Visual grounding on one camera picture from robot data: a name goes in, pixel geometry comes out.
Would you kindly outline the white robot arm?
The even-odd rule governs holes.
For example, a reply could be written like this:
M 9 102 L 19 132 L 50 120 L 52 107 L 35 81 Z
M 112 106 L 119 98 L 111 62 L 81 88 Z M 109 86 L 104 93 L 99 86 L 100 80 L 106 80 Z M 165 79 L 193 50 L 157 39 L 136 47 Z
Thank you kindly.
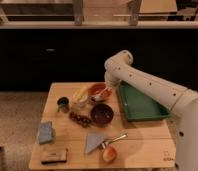
M 180 117 L 175 171 L 198 171 L 198 92 L 132 67 L 133 55 L 122 50 L 104 62 L 105 84 L 127 82 Z

